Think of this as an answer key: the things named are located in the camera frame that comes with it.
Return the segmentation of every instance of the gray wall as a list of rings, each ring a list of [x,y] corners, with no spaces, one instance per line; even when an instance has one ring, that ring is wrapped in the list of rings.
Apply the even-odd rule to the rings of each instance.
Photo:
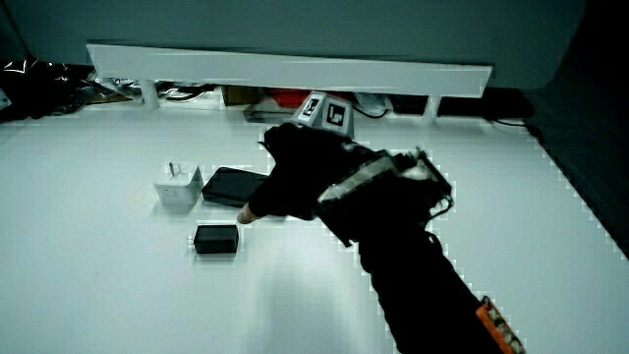
[[[0,0],[0,62],[22,61],[26,56],[27,51],[20,40],[20,35],[13,27],[6,7]]]
[[[89,62],[86,43],[493,64],[490,85],[552,79],[585,4],[564,1],[317,2],[5,0],[28,49]]]

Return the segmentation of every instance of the black sleeve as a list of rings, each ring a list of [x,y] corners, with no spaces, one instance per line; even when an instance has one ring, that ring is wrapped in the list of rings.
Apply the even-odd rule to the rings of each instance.
[[[359,253],[399,352],[501,354],[476,317],[481,302],[436,237],[421,229],[385,236],[401,238],[401,247],[362,242]]]

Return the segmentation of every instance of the black device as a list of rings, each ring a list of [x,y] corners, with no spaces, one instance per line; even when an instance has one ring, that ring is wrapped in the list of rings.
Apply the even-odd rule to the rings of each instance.
[[[244,207],[268,176],[231,167],[220,167],[202,189],[203,199],[229,207]]]
[[[198,254],[236,253],[238,250],[236,225],[199,225],[195,234]]]

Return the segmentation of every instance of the finger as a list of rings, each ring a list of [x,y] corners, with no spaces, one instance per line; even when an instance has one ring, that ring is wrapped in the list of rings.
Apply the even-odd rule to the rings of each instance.
[[[248,224],[256,221],[258,217],[252,213],[252,211],[249,209],[249,203],[247,203],[238,211],[236,219],[242,224]]]

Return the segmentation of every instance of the black charger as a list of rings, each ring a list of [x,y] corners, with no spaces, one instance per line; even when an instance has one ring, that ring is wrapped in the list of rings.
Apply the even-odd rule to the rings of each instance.
[[[195,235],[198,254],[231,254],[238,250],[236,225],[199,225]]]

